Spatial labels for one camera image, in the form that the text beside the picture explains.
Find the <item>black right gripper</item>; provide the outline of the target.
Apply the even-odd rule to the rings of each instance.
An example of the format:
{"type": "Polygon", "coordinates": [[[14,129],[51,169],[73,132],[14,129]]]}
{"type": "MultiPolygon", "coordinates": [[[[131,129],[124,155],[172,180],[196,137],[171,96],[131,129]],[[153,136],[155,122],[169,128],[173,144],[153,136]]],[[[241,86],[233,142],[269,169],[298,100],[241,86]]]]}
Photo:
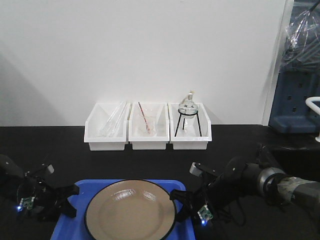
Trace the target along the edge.
{"type": "Polygon", "coordinates": [[[174,189],[169,193],[169,199],[177,200],[182,204],[192,204],[192,210],[187,207],[182,207],[175,215],[176,222],[183,222],[187,218],[191,217],[196,223],[201,223],[197,211],[203,206],[207,205],[213,219],[209,221],[220,220],[220,193],[219,187],[216,186],[216,182],[202,183],[200,188],[195,192],[188,190],[174,189]]]}

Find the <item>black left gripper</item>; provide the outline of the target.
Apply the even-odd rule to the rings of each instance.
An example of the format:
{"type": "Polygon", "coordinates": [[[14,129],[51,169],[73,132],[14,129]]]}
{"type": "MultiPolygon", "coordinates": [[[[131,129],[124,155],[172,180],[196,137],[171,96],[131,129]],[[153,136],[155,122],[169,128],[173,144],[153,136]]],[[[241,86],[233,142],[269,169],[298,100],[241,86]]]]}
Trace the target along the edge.
{"type": "Polygon", "coordinates": [[[23,210],[23,216],[36,218],[40,222],[56,221],[60,214],[69,218],[77,216],[77,209],[68,198],[78,195],[80,188],[76,184],[54,187],[39,176],[26,175],[23,179],[23,197],[35,197],[32,210],[23,210]]]}

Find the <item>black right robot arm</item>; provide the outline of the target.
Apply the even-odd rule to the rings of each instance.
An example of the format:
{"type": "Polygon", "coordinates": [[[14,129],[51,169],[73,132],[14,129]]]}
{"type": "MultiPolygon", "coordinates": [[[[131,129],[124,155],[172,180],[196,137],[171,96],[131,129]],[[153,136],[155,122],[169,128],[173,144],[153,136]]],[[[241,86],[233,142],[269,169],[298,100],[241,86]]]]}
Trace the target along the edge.
{"type": "Polygon", "coordinates": [[[271,206],[293,204],[306,211],[315,223],[320,222],[320,184],[317,181],[291,176],[283,170],[262,163],[249,163],[241,157],[232,158],[224,172],[193,162],[189,172],[201,179],[196,191],[174,189],[169,198],[182,204],[175,215],[178,222],[191,217],[202,225],[211,221],[234,220],[225,208],[240,198],[258,196],[271,206]]]}

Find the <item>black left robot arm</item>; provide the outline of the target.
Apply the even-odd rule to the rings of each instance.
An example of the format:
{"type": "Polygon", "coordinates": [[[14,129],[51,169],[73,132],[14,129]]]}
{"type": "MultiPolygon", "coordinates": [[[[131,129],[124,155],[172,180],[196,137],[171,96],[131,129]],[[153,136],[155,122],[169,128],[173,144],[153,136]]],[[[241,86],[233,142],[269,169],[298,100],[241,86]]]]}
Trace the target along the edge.
{"type": "Polygon", "coordinates": [[[36,218],[38,221],[53,221],[61,214],[75,218],[77,209],[68,198],[80,193],[76,184],[53,187],[46,177],[55,171],[52,164],[24,171],[11,158],[0,155],[0,196],[16,204],[17,219],[36,218]]]}

